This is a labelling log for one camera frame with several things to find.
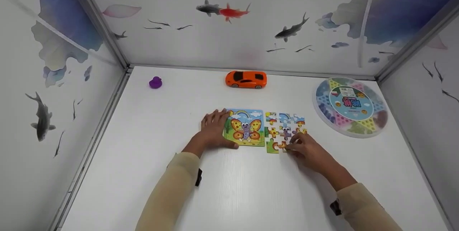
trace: orange toy car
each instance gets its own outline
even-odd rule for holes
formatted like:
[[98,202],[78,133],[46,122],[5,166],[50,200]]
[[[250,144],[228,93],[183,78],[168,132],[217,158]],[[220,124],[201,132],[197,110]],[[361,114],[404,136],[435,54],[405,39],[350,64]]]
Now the orange toy car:
[[225,82],[234,88],[261,89],[267,79],[262,71],[232,71],[226,75]]

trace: pink petal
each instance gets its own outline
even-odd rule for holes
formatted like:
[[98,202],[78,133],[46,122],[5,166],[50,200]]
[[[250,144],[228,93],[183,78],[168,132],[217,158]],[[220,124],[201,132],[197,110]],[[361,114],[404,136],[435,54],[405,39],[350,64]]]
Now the pink petal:
[[427,44],[427,47],[434,48],[434,49],[442,49],[442,50],[448,50],[446,45],[441,41],[440,36],[436,35],[430,42]]
[[142,7],[113,4],[108,6],[102,13],[112,18],[128,18],[139,12],[141,9]]

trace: label sticker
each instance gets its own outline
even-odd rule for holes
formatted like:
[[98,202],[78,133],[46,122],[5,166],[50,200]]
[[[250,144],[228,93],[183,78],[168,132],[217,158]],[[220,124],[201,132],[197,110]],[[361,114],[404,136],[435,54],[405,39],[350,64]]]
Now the label sticker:
[[373,103],[361,90],[339,86],[332,89],[328,97],[333,109],[347,119],[364,121],[373,115]]

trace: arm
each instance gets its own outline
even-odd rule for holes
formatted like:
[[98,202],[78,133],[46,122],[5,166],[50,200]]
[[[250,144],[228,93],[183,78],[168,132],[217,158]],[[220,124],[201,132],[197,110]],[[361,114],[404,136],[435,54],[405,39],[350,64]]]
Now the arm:
[[170,231],[196,183],[200,157],[209,148],[238,145],[222,136],[229,114],[216,110],[201,122],[201,131],[174,156],[148,198],[137,222],[136,231]]
[[355,231],[402,231],[367,188],[343,166],[323,176],[336,190],[341,213]]
[[344,219],[355,231],[402,231],[373,195],[310,135],[297,133],[287,151],[298,164],[322,174],[336,190]]

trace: colorful game board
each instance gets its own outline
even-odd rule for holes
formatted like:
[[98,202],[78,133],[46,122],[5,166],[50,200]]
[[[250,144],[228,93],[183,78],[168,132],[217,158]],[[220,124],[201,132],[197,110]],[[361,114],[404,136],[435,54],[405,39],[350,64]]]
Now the colorful game board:
[[331,77],[316,89],[314,108],[334,130],[354,138],[369,138],[387,123],[387,109],[379,95],[362,82]]
[[290,139],[297,132],[306,133],[304,117],[283,112],[266,112],[266,127],[264,135],[266,138],[266,152],[279,153],[279,149],[285,150]]
[[262,110],[228,109],[223,136],[241,146],[264,144],[264,115]]

